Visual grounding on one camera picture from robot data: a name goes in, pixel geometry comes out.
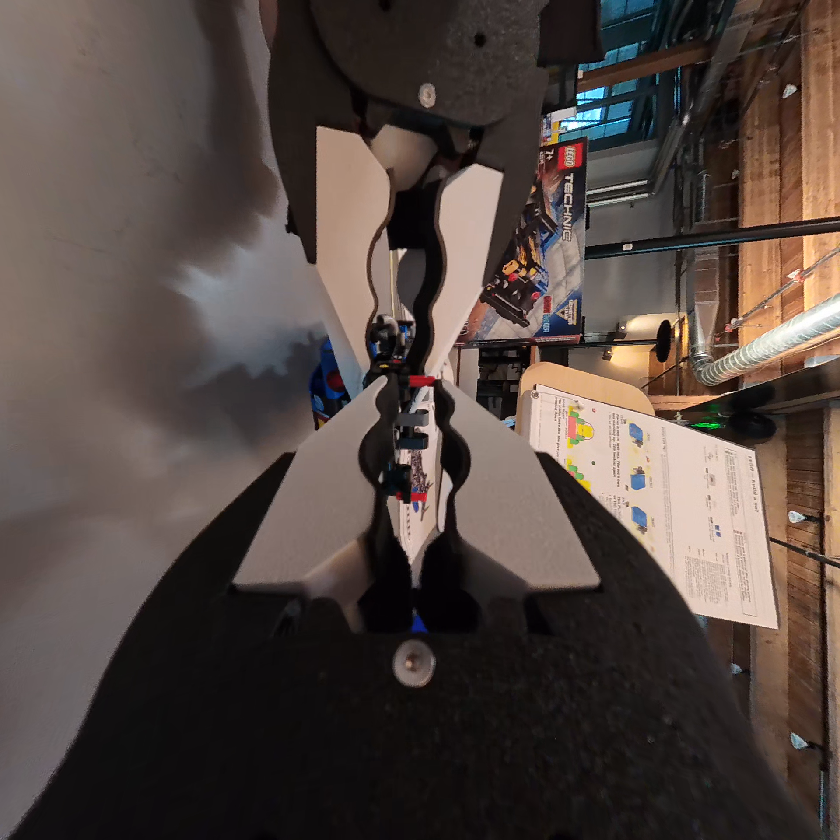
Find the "lego set box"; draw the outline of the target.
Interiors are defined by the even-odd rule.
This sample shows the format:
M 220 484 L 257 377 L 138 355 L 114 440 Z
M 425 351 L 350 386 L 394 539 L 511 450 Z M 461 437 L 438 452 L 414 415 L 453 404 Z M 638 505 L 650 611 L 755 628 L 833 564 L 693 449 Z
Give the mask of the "lego set box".
M 530 195 L 455 345 L 577 344 L 583 333 L 588 139 L 544 145 Z

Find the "open instruction booklet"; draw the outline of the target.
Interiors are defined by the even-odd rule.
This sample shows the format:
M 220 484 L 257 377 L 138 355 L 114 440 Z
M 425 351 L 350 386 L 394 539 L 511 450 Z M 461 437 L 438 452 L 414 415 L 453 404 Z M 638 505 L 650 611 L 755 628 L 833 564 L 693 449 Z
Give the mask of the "open instruction booklet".
M 416 393 L 409 406 L 410 413 L 426 413 L 427 424 L 417 431 L 427 436 L 424 449 L 403 449 L 398 452 L 399 463 L 411 469 L 412 493 L 424 499 L 412 498 L 398 503 L 399 540 L 408 561 L 423 553 L 426 543 L 443 530 L 446 505 L 453 482 L 440 462 L 442 438 L 436 420 L 434 388 L 425 386 Z

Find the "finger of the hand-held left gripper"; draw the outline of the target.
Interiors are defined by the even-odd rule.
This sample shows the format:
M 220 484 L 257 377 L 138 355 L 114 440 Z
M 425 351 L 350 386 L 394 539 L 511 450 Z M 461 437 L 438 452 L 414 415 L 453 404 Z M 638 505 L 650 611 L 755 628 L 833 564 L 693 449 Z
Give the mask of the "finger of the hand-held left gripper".
M 423 189 L 423 262 L 408 256 L 419 286 L 409 310 L 415 336 L 407 364 L 433 377 L 443 367 L 483 286 L 503 176 L 472 164 Z
M 343 383 L 360 394 L 380 304 L 371 263 L 391 216 L 392 179 L 357 133 L 318 126 L 316 147 L 316 268 L 328 302 L 325 323 Z

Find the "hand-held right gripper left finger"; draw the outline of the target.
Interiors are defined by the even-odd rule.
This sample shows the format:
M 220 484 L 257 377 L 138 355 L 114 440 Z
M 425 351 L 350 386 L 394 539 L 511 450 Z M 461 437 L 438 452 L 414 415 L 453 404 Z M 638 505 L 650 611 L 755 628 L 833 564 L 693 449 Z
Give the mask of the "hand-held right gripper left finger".
M 355 631 L 411 628 L 412 574 L 387 508 L 400 397 L 397 376 L 380 376 L 299 447 L 234 577 L 237 590 L 330 599 Z

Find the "black lego model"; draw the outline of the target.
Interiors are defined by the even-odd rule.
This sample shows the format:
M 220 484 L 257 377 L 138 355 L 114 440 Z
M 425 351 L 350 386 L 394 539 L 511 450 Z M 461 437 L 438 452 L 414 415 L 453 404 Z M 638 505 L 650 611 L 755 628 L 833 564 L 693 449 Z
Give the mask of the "black lego model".
M 381 494 L 404 505 L 429 499 L 427 480 L 413 475 L 413 457 L 432 445 L 436 429 L 436 378 L 416 371 L 408 362 L 414 325 L 386 314 L 375 315 L 367 334 L 371 355 L 362 385 L 374 388 L 378 411 L 372 431 L 362 444 L 362 464 L 372 467 Z

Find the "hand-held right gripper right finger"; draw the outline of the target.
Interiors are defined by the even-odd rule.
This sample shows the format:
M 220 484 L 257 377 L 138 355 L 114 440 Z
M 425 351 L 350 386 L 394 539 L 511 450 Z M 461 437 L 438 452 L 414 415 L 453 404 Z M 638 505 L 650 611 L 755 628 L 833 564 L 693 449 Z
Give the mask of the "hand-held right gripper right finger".
M 418 555 L 426 630 L 468 633 L 501 602 L 597 591 L 600 575 L 529 443 L 446 381 L 434 401 L 451 487 Z

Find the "silver duct pipe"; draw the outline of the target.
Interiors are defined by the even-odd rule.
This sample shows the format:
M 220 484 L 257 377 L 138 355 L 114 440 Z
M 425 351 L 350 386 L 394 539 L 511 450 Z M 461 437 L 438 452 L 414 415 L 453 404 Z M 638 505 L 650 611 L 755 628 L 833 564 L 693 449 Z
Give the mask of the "silver duct pipe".
M 689 323 L 689 367 L 697 382 L 712 387 L 757 371 L 786 354 L 833 340 L 838 329 L 839 298 L 834 296 L 714 360 L 700 341 L 697 322 L 693 320 Z

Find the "white task instruction sheet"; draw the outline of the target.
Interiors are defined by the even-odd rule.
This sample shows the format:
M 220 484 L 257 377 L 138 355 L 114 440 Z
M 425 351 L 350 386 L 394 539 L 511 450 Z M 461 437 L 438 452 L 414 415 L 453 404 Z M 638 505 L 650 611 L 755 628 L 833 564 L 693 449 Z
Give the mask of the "white task instruction sheet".
M 521 409 L 530 445 L 624 525 L 693 613 L 779 629 L 751 449 L 546 385 L 526 391 Z

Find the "blue lego part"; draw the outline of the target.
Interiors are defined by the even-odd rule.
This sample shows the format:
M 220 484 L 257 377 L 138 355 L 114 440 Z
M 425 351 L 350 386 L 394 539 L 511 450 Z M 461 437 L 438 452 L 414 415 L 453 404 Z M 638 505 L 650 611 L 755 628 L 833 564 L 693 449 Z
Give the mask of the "blue lego part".
M 309 378 L 308 392 L 316 431 L 352 400 L 343 382 L 330 338 L 321 344 L 318 364 Z

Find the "black device with green light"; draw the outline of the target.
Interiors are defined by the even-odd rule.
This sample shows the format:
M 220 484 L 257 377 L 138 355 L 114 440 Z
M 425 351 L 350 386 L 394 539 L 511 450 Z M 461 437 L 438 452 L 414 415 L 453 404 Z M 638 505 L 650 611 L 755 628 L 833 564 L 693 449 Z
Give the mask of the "black device with green light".
M 765 407 L 772 403 L 771 382 L 754 384 L 680 412 L 682 424 L 729 443 L 754 447 L 767 443 L 778 426 Z

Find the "plywood board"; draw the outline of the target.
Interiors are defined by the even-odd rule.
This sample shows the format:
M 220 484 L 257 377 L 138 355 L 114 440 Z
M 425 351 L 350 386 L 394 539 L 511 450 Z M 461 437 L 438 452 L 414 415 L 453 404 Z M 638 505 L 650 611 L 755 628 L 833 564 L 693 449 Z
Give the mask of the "plywood board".
M 524 404 L 528 398 L 528 393 L 536 385 L 544 385 L 556 391 L 628 411 L 635 411 L 648 416 L 655 415 L 655 409 L 648 397 L 634 385 L 577 371 L 568 366 L 541 361 L 527 367 L 521 374 L 518 384 L 518 410 L 515 430 L 519 436 L 524 438 L 528 435 L 523 420 Z

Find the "black pole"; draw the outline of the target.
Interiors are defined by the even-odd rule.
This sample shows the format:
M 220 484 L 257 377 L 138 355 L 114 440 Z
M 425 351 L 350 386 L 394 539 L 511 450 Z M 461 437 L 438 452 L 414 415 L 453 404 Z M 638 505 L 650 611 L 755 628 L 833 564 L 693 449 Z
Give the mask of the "black pole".
M 584 259 L 613 259 L 622 256 L 668 253 L 705 247 L 723 247 L 786 238 L 833 235 L 838 232 L 838 216 L 802 219 L 793 222 L 739 227 L 715 232 L 679 234 L 669 237 L 589 245 L 584 250 Z

